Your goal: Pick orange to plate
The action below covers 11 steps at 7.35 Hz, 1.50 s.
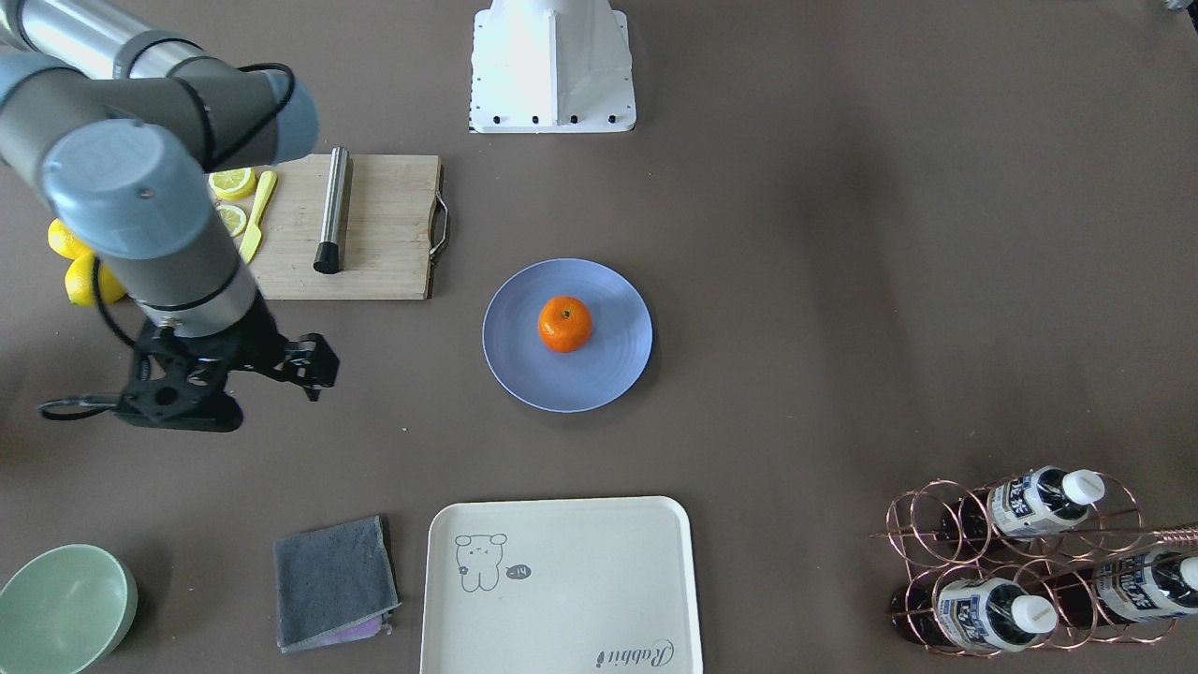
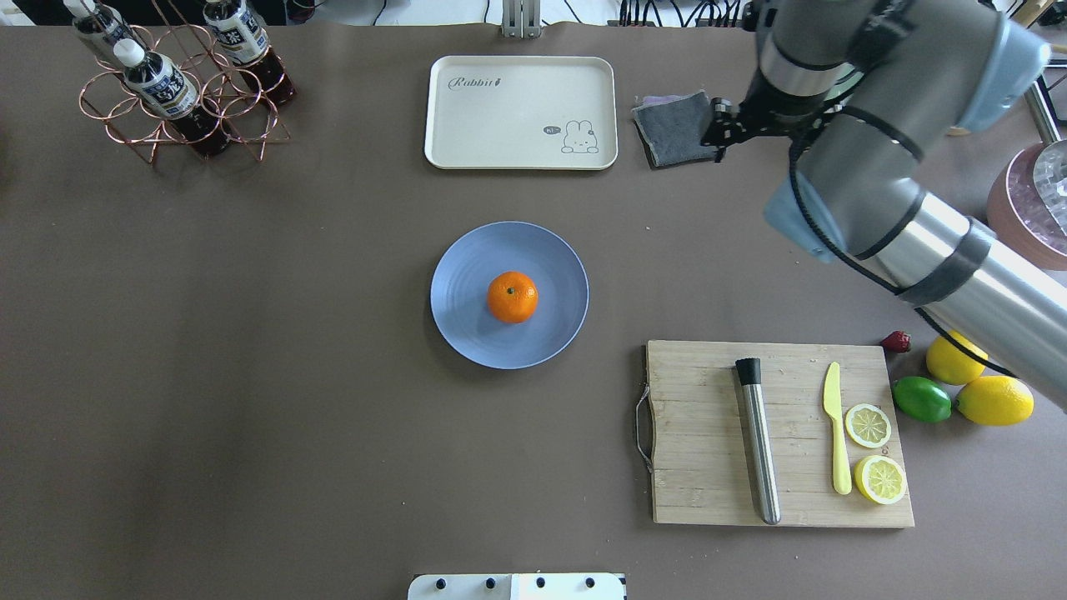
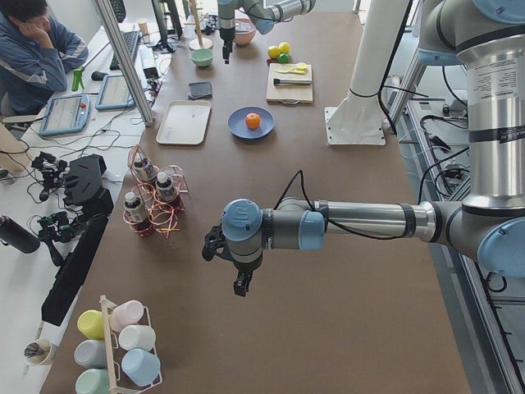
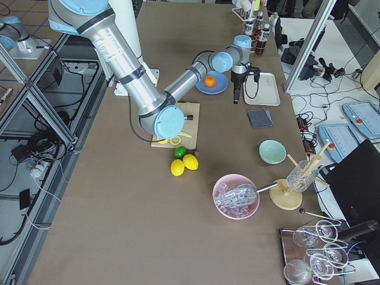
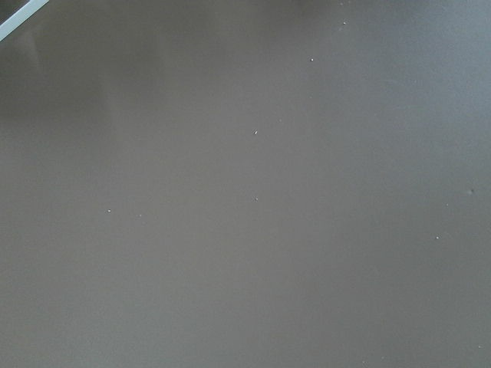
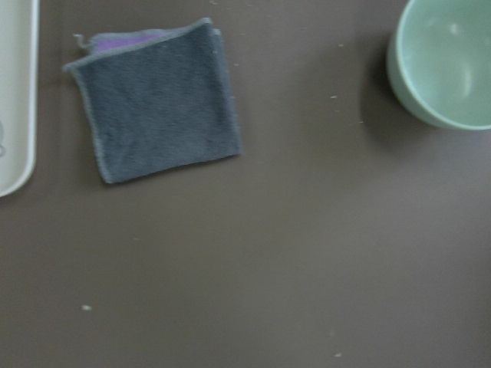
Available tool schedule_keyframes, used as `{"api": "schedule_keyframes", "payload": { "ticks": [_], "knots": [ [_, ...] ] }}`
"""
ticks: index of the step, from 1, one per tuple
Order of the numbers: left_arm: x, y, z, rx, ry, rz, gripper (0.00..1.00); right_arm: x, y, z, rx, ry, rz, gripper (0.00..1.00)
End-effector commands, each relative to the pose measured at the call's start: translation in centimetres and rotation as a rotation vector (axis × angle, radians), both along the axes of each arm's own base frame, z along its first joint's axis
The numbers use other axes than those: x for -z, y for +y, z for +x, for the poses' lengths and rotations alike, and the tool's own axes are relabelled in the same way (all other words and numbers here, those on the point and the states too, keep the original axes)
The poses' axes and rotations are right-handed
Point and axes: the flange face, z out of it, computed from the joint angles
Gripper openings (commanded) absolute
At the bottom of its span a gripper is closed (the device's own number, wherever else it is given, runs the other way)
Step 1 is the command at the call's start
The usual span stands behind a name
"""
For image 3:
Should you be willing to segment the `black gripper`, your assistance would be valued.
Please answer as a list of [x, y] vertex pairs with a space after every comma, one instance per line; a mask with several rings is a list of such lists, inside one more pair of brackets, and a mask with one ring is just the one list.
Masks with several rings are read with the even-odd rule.
[[233, 260], [233, 264], [238, 270], [237, 278], [233, 283], [234, 293], [237, 296], [247, 296], [249, 292], [249, 285], [253, 277], [253, 272], [261, 266], [262, 261], [262, 258], [257, 258], [247, 263]]
[[230, 63], [231, 46], [235, 39], [235, 28], [221, 27], [221, 38], [224, 45], [222, 46], [222, 58], [225, 64]]

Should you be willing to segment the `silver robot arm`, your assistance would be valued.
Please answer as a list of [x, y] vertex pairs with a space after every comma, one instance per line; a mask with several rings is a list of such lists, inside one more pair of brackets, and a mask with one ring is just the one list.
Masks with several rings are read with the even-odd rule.
[[365, 204], [282, 195], [273, 208], [237, 199], [205, 238], [203, 257], [237, 268], [245, 296], [271, 249], [318, 250], [328, 233], [449, 246], [485, 270], [524, 274], [524, 4], [425, 1], [418, 60], [467, 71], [470, 191], [461, 201]]
[[219, 0], [217, 15], [220, 37], [223, 40], [222, 58], [230, 63], [235, 40], [235, 13], [241, 9], [252, 21], [260, 34], [269, 33], [276, 23], [290, 20], [294, 16], [308, 14], [316, 5], [315, 0], [286, 0], [270, 6], [263, 6], [253, 0]]

